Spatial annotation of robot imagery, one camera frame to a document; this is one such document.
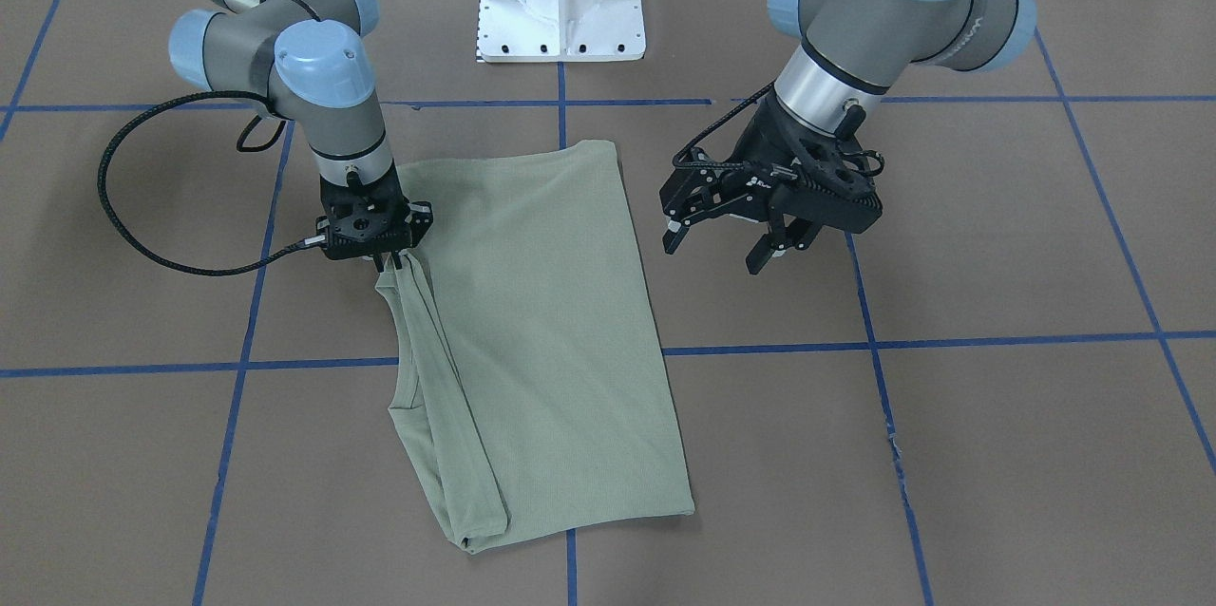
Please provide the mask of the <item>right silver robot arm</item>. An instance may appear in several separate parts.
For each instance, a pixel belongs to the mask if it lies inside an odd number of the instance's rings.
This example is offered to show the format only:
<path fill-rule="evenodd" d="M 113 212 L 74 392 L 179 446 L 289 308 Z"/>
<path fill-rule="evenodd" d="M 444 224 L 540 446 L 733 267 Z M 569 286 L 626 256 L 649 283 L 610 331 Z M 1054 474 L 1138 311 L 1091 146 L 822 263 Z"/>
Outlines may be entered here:
<path fill-rule="evenodd" d="M 122 239 L 141 256 L 186 273 L 140 243 L 117 217 L 107 174 L 119 144 L 137 124 L 207 99 L 252 103 L 257 120 L 295 122 L 319 169 L 322 217 L 316 234 L 286 253 L 320 248 L 331 260 L 365 258 L 379 270 L 402 258 L 433 221 L 426 200 L 405 198 L 392 156 L 376 75 L 362 40 L 379 21 L 378 0 L 210 0 L 173 27 L 168 52 L 197 92 L 154 105 L 105 147 L 97 193 Z"/>

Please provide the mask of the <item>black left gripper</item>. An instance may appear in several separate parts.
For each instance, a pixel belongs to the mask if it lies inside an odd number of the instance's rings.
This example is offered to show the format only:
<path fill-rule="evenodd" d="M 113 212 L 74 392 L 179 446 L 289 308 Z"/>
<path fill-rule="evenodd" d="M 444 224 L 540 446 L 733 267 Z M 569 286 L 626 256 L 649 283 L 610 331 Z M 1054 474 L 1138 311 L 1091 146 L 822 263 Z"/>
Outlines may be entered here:
<path fill-rule="evenodd" d="M 744 259 L 756 275 L 787 251 L 807 249 L 824 228 L 865 232 L 884 212 L 869 159 L 854 139 L 807 128 L 764 97 L 727 161 L 696 147 L 674 156 L 659 191 L 664 252 L 672 256 L 698 221 L 761 221 L 766 232 Z"/>

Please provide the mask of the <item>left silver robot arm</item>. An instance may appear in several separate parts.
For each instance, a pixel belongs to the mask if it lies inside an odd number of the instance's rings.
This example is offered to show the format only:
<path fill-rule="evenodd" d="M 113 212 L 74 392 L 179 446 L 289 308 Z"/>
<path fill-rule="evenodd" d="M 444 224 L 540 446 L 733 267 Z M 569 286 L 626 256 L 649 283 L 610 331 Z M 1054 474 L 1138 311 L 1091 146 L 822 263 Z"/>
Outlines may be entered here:
<path fill-rule="evenodd" d="M 1035 0 L 766 0 L 769 18 L 798 47 L 755 105 L 724 161 L 691 139 L 659 192 L 668 253 L 708 219 L 760 221 L 766 232 L 745 265 L 758 274 L 787 251 L 807 249 L 824 228 L 865 232 L 882 217 L 874 178 L 882 155 L 857 130 L 908 66 L 990 72 L 1028 47 Z"/>

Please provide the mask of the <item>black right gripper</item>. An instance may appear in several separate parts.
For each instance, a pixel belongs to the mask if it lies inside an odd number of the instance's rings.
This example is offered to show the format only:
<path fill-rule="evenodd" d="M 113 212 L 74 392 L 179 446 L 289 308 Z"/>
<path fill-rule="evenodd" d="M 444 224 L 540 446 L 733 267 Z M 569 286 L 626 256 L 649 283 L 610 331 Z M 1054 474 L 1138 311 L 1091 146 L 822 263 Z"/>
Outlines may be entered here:
<path fill-rule="evenodd" d="M 430 203 L 405 196 L 398 169 L 392 167 L 375 183 L 355 187 L 320 179 L 323 217 L 319 218 L 320 248 L 330 260 L 372 256 L 377 273 L 407 268 L 407 251 L 417 246 L 434 221 Z"/>

